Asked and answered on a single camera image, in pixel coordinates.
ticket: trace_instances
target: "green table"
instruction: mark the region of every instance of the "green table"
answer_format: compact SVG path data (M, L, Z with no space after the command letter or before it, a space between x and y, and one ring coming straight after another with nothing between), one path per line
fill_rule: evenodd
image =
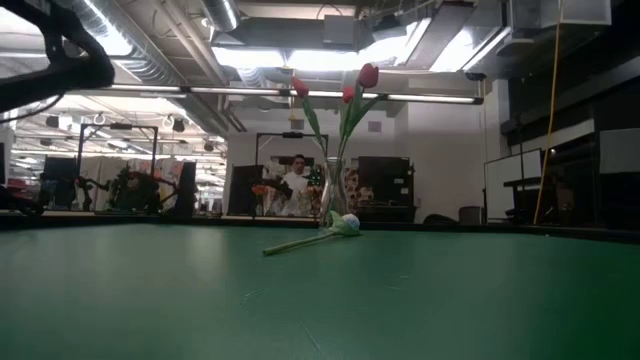
M119 225L0 233L0 359L639 359L640 247Z

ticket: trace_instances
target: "tulip stem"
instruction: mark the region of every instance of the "tulip stem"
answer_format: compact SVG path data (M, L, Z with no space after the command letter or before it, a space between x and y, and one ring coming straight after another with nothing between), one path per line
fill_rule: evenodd
M279 253L281 253L283 251L287 251L287 250L290 250L290 249L293 249L293 248L298 248L298 247L301 247L301 246L309 245L309 244L318 242L320 240L327 239L327 238L329 238L331 236L334 236L334 235L338 235L338 234L330 232L330 233L319 235L319 236L315 236L315 237L312 237L312 238L309 238L309 239L300 240L300 241L293 241L293 242L290 242L290 243L286 243L286 244L270 247L268 249L262 250L262 254L264 256L270 256L270 255L279 254Z

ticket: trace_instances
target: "man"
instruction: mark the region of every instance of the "man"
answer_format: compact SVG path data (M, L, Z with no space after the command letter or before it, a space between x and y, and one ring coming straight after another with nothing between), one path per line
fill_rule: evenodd
M307 191L307 183L308 179L304 178L302 174L304 173L305 160L304 155L296 155L293 158L293 165L291 166L291 171L287 173L282 181L286 182L293 192L291 194L291 198L287 200L282 209L283 216L304 216L305 209L300 209L299 197L300 193Z

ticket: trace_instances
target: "tulip leaf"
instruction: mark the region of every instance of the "tulip leaf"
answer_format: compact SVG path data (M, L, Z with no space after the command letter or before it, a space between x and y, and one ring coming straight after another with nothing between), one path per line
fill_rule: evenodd
M326 153L324 148L324 143L322 142L322 135L320 134L320 124L318 123L318 116L316 112L311 107L311 103L309 102L309 98L302 99L302 109L304 109L304 114L307 116L307 121L309 125L311 125L311 129L313 133L316 135L316 140L318 140L318 144L323 152Z
M360 120L362 120L362 118L367 114L367 112L369 110L371 110L371 108L378 102L378 100L385 99L386 97L387 97L386 94L380 94L380 95L376 96L371 101L366 103L362 108L360 108L351 117L351 121L349 121L349 127L346 129L347 130L347 133L346 133L347 138L349 138L351 136L351 134L353 133L353 130L355 130L356 126L358 126L358 123L360 122Z

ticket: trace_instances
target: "red object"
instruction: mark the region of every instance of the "red object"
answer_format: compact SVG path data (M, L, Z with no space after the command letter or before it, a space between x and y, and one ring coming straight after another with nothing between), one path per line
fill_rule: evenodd
M378 76L380 69L371 64L364 64L358 75L358 83L365 89L370 89L378 85Z
M353 86L345 86L344 89L342 89L342 101L344 101L345 104L353 101L354 96L356 96L356 90Z
M291 85L293 85L293 88L296 90L300 98L305 98L307 97L307 95L309 95L309 88L307 87L307 85L305 85L295 76L291 77Z

